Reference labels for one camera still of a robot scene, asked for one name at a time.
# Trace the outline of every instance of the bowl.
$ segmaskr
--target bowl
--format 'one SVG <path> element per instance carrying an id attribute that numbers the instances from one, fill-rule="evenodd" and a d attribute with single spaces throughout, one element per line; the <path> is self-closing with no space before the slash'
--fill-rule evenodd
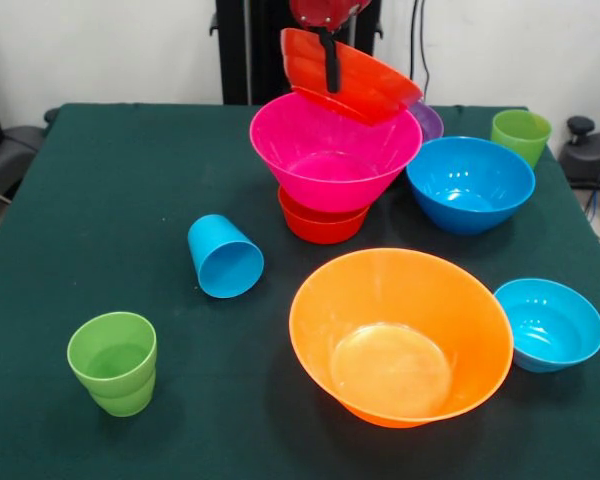
<path id="1" fill-rule="evenodd" d="M 416 102 L 409 107 L 409 111 L 416 117 L 422 129 L 422 142 L 440 138 L 444 133 L 444 123 L 440 115 L 422 102 Z"/>
<path id="2" fill-rule="evenodd" d="M 495 143 L 445 137 L 422 146 L 407 167 L 416 201 L 443 230 L 482 233 L 512 216 L 535 189 L 527 162 Z"/>
<path id="3" fill-rule="evenodd" d="M 370 208 L 343 213 L 317 212 L 300 205 L 282 187 L 278 188 L 278 202 L 289 230 L 307 242 L 320 245 L 349 240 L 362 227 Z"/>
<path id="4" fill-rule="evenodd" d="M 600 349 L 600 315 L 575 290 L 541 278 L 505 283 L 495 293 L 514 338 L 513 361 L 530 372 L 555 372 Z"/>
<path id="5" fill-rule="evenodd" d="M 300 287 L 289 317 L 309 376 L 359 418 L 409 428 L 486 401 L 513 337 L 487 288 L 446 260 L 396 248 L 336 258 Z"/>
<path id="6" fill-rule="evenodd" d="M 422 97 L 403 74 L 360 50 L 336 42 L 341 87 L 327 90 L 324 47 L 317 34 L 296 28 L 281 33 L 284 69 L 291 88 L 325 108 L 369 125 L 389 120 Z"/>
<path id="7" fill-rule="evenodd" d="M 368 126 L 290 93 L 256 114 L 251 143 L 296 202 L 319 212 L 351 212 L 371 205 L 400 174 L 418 152 L 422 132 L 406 110 Z"/>

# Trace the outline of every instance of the blue bowl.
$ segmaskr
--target blue bowl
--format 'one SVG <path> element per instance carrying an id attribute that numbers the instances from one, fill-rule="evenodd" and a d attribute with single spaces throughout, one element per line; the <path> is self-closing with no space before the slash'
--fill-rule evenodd
<path id="1" fill-rule="evenodd" d="M 522 278 L 495 293 L 513 330 L 513 362 L 535 373 L 555 372 L 600 349 L 600 315 L 575 290 L 550 280 Z"/>
<path id="2" fill-rule="evenodd" d="M 513 215 L 536 186 L 529 164 L 492 142 L 445 137 L 425 143 L 407 166 L 417 202 L 443 230 L 482 233 Z"/>

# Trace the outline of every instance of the cup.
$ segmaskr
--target cup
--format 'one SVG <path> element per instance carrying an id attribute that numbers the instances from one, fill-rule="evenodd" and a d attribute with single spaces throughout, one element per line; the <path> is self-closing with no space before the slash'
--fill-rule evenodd
<path id="1" fill-rule="evenodd" d="M 491 141 L 505 146 L 536 168 L 551 136 L 551 124 L 536 113 L 505 110 L 493 117 Z"/>
<path id="2" fill-rule="evenodd" d="M 114 417 L 130 417 L 151 401 L 156 382 L 156 332 L 129 312 L 100 315 L 69 340 L 67 359 L 95 402 Z"/>
<path id="3" fill-rule="evenodd" d="M 222 215 L 199 218 L 187 238 L 198 283 L 207 295 L 238 296 L 253 287 L 262 275 L 262 252 Z"/>

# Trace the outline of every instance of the orange bowl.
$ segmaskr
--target orange bowl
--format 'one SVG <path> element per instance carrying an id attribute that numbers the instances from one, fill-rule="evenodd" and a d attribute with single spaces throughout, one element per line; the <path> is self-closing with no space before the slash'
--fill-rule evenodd
<path id="1" fill-rule="evenodd" d="M 325 53 L 317 34 L 286 28 L 281 34 L 285 73 L 294 91 L 341 115 L 374 125 L 416 103 L 418 86 L 366 53 L 336 42 L 341 88 L 327 90 Z"/>
<path id="2" fill-rule="evenodd" d="M 364 223 L 369 207 L 353 212 L 318 212 L 300 205 L 278 187 L 278 202 L 289 230 L 307 242 L 331 245 L 353 237 Z"/>
<path id="3" fill-rule="evenodd" d="M 491 292 L 460 267 L 379 248 L 336 258 L 300 287 L 291 343 L 313 380 L 375 425 L 409 428 L 486 401 L 513 335 Z"/>

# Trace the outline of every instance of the green tablecloth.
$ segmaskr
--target green tablecloth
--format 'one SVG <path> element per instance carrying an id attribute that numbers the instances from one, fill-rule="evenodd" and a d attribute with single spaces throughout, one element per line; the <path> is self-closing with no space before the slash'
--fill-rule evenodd
<path id="1" fill-rule="evenodd" d="M 447 134 L 487 137 L 496 108 L 440 108 Z M 406 185 L 351 241 L 291 234 L 276 183 L 252 151 L 254 108 L 70 105 L 0 230 L 0 478 L 600 479 L 600 352 L 533 375 L 516 367 L 461 417 L 385 430 L 350 415 L 297 363 L 288 309 L 303 279 L 345 252 L 400 246 L 447 258 L 495 289 L 524 276 L 571 285 L 600 311 L 600 246 L 546 152 L 537 190 L 477 237 L 434 227 Z M 218 212 L 263 250 L 245 295 L 196 288 L 190 224 Z M 65 349 L 103 312 L 158 333 L 155 397 L 107 416 Z"/>

